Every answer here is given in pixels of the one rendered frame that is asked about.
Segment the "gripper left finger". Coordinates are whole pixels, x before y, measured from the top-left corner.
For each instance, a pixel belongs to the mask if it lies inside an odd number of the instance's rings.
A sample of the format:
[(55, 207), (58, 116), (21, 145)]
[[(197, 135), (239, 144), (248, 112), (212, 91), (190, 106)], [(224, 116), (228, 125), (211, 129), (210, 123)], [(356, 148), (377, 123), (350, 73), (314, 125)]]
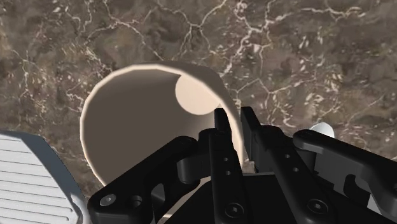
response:
[(224, 109), (198, 139), (179, 136), (95, 193), (88, 201), (93, 224), (157, 224), (187, 193), (175, 224), (246, 224), (243, 175)]

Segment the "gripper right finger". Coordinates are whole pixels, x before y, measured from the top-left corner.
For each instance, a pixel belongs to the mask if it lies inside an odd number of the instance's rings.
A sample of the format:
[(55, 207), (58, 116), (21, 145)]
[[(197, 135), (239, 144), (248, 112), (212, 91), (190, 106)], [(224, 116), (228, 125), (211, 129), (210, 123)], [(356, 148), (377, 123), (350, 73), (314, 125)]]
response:
[(272, 171), (297, 224), (397, 224), (397, 162), (314, 130), (288, 137), (240, 110), (244, 146)]

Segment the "beige cup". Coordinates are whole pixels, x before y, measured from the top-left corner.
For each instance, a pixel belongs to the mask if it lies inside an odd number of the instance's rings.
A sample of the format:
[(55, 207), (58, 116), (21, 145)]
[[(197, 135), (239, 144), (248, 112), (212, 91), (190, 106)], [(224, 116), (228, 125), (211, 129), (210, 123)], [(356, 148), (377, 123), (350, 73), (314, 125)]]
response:
[(85, 100), (80, 141), (85, 158), (103, 184), (178, 136), (197, 137), (214, 127), (224, 109), (233, 146), (244, 159), (239, 112), (220, 75), (177, 61), (144, 62), (111, 72)]

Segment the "small white round object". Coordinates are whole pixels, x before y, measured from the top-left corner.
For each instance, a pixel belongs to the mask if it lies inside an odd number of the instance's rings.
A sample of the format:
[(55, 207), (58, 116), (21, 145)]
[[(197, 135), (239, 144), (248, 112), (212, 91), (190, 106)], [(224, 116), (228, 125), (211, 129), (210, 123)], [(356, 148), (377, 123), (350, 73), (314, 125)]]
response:
[(310, 128), (310, 130), (313, 130), (313, 131), (316, 131), (318, 133), (324, 134), (324, 135), (326, 135), (328, 137), (332, 137), (332, 138), (335, 137), (335, 131), (334, 131), (333, 127), (330, 124), (326, 123), (326, 122), (317, 123), (317, 124), (313, 125)]

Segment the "white ribbed appliance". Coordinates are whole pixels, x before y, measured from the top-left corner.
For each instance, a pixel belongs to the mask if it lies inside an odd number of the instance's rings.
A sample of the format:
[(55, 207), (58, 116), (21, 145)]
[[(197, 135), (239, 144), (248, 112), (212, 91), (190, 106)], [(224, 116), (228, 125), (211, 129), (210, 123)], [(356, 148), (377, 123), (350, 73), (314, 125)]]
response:
[(40, 136), (0, 130), (0, 224), (91, 224), (77, 182)]

